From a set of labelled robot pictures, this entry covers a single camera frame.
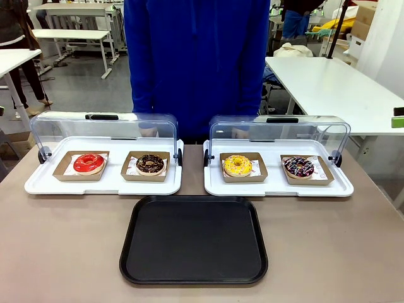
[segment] white serving tray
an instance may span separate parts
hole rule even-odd
[[[203,150],[209,149],[209,141]],[[205,189],[215,196],[317,196],[346,197],[354,187],[341,169],[328,160],[324,146],[314,140],[275,140],[275,142],[250,142],[249,140],[215,139],[212,144],[214,159],[204,168]],[[220,168],[219,154],[258,152],[261,154],[268,177],[257,183],[225,183]],[[319,155],[327,163],[335,180],[327,186],[289,185],[282,169],[280,155]]]
[[[184,143],[181,140],[177,142],[178,148],[184,152]],[[52,174],[62,157],[70,150],[109,150],[107,166],[101,180],[96,182],[57,180]],[[170,152],[170,167],[164,182],[125,181],[121,176],[121,169],[131,150]],[[24,188],[30,194],[174,194],[181,186],[182,167],[176,164],[173,154],[174,142],[170,138],[112,140],[110,137],[68,137],[59,142],[52,156],[44,164],[39,165],[26,181]]]

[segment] green object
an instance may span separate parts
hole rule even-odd
[[[404,107],[395,107],[393,115],[394,117],[391,118],[391,127],[404,128]]]
[[[404,116],[391,118],[392,128],[404,128]]]
[[[328,37],[328,36],[333,35],[334,33],[335,33],[335,30],[326,29],[326,28],[319,30],[316,33],[315,32],[306,32],[307,35],[318,35],[319,37]]]

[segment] yellow object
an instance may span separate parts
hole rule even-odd
[[[345,20],[343,21],[343,23],[342,23],[341,33],[345,33],[345,31],[346,31],[348,28],[352,28],[353,25],[354,25],[354,23],[355,23],[355,19],[356,19],[356,18],[348,18],[348,19],[345,19]],[[317,32],[319,32],[320,30],[334,30],[334,29],[336,29],[336,27],[338,26],[338,22],[339,22],[339,21],[340,21],[339,19],[334,19],[334,20],[331,20],[331,21],[325,23],[325,24],[324,24],[323,26],[321,26],[321,27],[313,27],[312,32],[317,33]]]
[[[251,173],[253,165],[245,156],[230,156],[223,166],[226,174],[232,177],[246,177]]]

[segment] shoe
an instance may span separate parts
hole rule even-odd
[[[39,111],[33,110],[33,109],[31,109],[30,107],[27,108],[27,109],[25,109],[25,111],[27,112],[28,116],[36,116],[36,115],[39,115],[39,114],[40,114]]]
[[[39,103],[45,104],[46,106],[50,106],[53,104],[52,101],[48,100],[46,101],[46,99],[42,99],[42,100],[38,100]]]

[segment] display case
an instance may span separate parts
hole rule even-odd
[[[170,115],[44,112],[31,120],[31,129],[40,165],[25,183],[30,194],[166,195],[181,186],[184,144]],[[70,166],[76,170],[72,155],[86,154],[104,157],[102,171],[69,175]],[[142,154],[166,157],[155,179],[135,178],[124,167]]]
[[[215,117],[203,145],[205,189],[216,196],[350,196],[354,187],[340,168],[349,134],[337,117]],[[229,175],[229,155],[252,157],[251,174]],[[295,175],[298,164],[289,174],[287,160],[300,158],[310,173]],[[260,179],[251,177],[255,167]]]

